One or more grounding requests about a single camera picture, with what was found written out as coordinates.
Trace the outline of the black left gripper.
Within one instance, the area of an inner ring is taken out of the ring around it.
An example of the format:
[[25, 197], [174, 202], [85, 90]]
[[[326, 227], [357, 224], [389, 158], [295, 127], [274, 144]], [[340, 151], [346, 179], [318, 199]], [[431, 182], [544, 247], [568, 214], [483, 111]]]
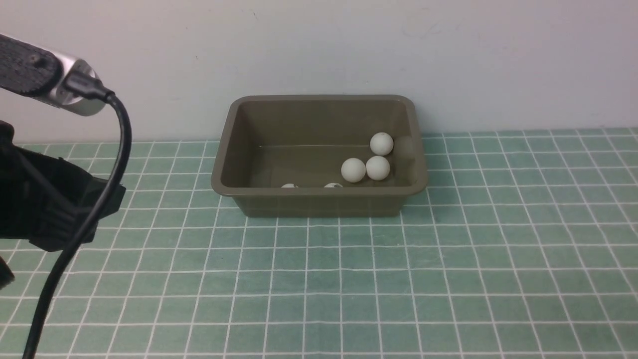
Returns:
[[1, 123], [0, 234], [46, 252], [63, 250], [96, 204], [106, 180], [62, 158], [13, 143], [14, 128]]

